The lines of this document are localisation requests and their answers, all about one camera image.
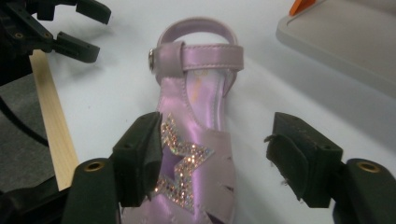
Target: wooden stick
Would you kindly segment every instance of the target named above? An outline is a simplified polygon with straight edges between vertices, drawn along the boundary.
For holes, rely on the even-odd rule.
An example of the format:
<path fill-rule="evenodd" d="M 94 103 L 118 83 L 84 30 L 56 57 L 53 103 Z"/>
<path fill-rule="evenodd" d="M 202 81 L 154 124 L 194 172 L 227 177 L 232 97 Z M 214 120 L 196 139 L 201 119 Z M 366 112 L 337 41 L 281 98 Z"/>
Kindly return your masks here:
<path fill-rule="evenodd" d="M 47 56 L 43 51 L 35 50 L 30 61 L 58 188 L 66 189 L 71 185 L 78 158 L 53 83 Z"/>

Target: metal buckle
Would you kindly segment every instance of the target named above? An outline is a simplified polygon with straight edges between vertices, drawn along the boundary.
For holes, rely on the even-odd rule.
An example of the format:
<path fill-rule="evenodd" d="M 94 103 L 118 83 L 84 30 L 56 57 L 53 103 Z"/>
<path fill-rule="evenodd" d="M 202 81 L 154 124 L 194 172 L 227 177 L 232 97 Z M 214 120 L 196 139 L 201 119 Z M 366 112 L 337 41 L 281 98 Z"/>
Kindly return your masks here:
<path fill-rule="evenodd" d="M 154 49 L 148 52 L 148 67 L 151 72 L 154 70 Z"/>

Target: black cable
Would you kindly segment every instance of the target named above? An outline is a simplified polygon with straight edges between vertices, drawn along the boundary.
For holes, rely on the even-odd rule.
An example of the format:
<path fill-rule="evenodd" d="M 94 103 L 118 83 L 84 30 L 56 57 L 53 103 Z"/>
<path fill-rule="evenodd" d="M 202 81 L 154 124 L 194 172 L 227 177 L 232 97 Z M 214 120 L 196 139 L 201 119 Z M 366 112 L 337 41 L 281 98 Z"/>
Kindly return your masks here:
<path fill-rule="evenodd" d="M 35 139 L 41 145 L 48 147 L 49 142 L 47 139 L 40 136 L 38 133 L 35 133 L 32 129 L 26 126 L 17 116 L 9 109 L 6 102 L 4 102 L 3 98 L 0 96 L 0 109 L 3 114 L 11 121 L 15 126 L 17 126 L 21 131 L 26 133 L 31 138 Z"/>

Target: white surface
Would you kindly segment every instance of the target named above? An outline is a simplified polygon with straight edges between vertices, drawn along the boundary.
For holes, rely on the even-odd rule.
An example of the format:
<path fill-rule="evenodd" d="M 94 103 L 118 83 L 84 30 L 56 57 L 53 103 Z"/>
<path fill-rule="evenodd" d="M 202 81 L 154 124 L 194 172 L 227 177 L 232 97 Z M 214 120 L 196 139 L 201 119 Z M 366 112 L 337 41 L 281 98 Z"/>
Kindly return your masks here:
<path fill-rule="evenodd" d="M 279 22 L 285 44 L 396 98 L 396 2 L 319 0 Z"/>
<path fill-rule="evenodd" d="M 396 174 L 396 101 L 276 40 L 292 5 L 279 1 L 121 1 L 104 26 L 57 7 L 44 22 L 101 47 L 85 64 L 51 53 L 49 64 L 80 162 L 108 157 L 134 120 L 155 110 L 160 87 L 148 52 L 171 23 L 207 16 L 227 23 L 245 48 L 245 70 L 228 95 L 226 122 L 237 173 L 234 223 L 332 223 L 332 209 L 299 203 L 265 158 L 276 111 L 300 117 L 345 150 L 343 161 L 377 161 Z"/>

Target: glitter star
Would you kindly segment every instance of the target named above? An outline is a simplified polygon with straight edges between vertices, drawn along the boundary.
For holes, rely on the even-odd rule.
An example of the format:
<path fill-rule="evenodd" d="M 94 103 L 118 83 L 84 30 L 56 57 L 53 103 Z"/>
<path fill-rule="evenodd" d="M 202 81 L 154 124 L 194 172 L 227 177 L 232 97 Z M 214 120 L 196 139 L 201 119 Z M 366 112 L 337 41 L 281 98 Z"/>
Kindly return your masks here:
<path fill-rule="evenodd" d="M 190 142 L 181 140 L 177 133 L 175 120 L 170 114 L 161 126 L 163 147 L 184 158 L 174 168 L 175 179 L 160 175 L 155 194 L 162 193 L 179 206 L 194 211 L 194 195 L 192 191 L 192 173 L 207 160 L 214 151 Z"/>

